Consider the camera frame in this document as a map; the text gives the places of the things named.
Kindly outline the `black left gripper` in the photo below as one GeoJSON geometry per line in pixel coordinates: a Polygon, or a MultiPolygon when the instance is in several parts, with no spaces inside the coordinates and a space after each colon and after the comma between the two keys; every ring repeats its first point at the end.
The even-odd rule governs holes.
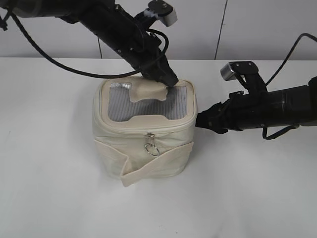
{"type": "Polygon", "coordinates": [[[178,83],[165,56],[168,37],[163,32],[151,26],[145,28],[134,17],[120,14],[99,22],[98,37],[133,68],[131,72],[110,75],[107,79],[141,73],[146,79],[168,87],[178,83]]]}

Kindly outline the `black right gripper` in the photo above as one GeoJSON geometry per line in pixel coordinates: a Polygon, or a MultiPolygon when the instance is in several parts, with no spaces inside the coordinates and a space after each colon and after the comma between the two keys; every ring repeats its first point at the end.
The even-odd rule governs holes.
{"type": "Polygon", "coordinates": [[[218,134],[271,126],[272,93],[269,92],[255,95],[231,93],[225,102],[198,113],[195,122],[195,127],[217,130],[218,134]]]}

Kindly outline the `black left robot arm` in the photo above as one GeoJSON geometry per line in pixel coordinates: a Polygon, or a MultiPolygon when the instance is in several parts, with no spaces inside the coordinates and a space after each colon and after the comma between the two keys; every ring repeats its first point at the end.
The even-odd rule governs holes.
{"type": "Polygon", "coordinates": [[[12,18],[33,48],[54,65],[69,72],[100,79],[117,79],[141,73],[146,79],[173,87],[178,78],[165,55],[168,37],[151,26],[162,22],[166,27],[177,21],[175,8],[163,0],[152,0],[145,10],[131,16],[113,0],[2,0],[7,11],[0,20],[2,30],[7,30],[7,20],[12,18]],[[99,40],[126,60],[133,71],[118,75],[93,74],[67,67],[46,54],[31,38],[19,18],[56,17],[69,24],[84,25],[99,40]]]}

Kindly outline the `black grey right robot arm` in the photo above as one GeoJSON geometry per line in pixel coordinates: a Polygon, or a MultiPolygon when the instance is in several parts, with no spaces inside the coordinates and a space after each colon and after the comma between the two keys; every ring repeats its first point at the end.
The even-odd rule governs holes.
{"type": "Polygon", "coordinates": [[[269,136],[280,136],[299,126],[317,124],[317,79],[307,85],[255,95],[231,93],[224,103],[217,103],[198,113],[195,126],[225,134],[230,130],[270,127],[283,129],[269,136]]]}

